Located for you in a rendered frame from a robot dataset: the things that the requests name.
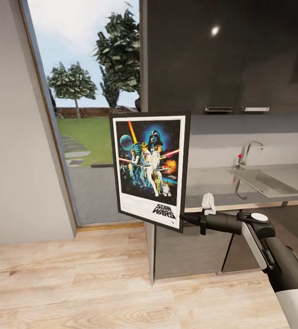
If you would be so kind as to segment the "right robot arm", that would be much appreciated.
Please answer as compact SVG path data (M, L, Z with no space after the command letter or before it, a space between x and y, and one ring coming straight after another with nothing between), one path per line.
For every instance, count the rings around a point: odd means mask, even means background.
M298 329L298 254L276 236L269 218L260 213L237 212L236 215L216 212L214 197L203 197L202 212L185 212L180 219L206 229L241 235L243 233L262 271L278 298L290 329Z

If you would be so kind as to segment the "poster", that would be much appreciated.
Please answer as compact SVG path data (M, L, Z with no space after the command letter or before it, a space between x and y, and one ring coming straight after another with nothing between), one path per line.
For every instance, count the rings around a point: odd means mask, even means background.
M118 212L183 233L191 110L109 114Z

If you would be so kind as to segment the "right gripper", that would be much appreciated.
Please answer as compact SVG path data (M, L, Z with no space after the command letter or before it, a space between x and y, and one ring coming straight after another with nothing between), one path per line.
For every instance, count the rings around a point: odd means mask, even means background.
M222 232L227 232L227 214L204 214L205 209L202 212L185 212L184 216L179 215L180 219L189 223L200 226L200 234L205 235L206 229L213 229Z

